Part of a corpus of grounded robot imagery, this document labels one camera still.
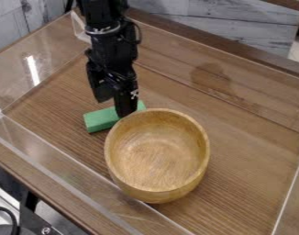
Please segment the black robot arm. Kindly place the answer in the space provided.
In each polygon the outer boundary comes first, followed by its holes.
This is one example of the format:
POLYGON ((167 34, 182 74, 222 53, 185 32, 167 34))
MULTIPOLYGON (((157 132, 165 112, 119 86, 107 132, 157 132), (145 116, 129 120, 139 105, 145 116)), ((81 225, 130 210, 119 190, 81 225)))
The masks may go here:
POLYGON ((78 0, 91 40, 86 51, 87 77, 99 103, 114 99, 121 118, 138 109, 139 85, 134 62, 142 33, 126 12, 127 0, 78 0))

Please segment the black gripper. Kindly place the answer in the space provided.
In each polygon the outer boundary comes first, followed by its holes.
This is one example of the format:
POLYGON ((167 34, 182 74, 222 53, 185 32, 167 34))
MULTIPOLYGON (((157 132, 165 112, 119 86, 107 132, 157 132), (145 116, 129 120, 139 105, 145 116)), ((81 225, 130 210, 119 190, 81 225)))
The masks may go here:
POLYGON ((141 34, 135 28, 98 31, 86 34, 93 46, 86 51, 86 71, 95 99, 103 103, 113 99, 118 117, 129 116, 138 109, 139 86, 134 62, 138 59, 141 34))

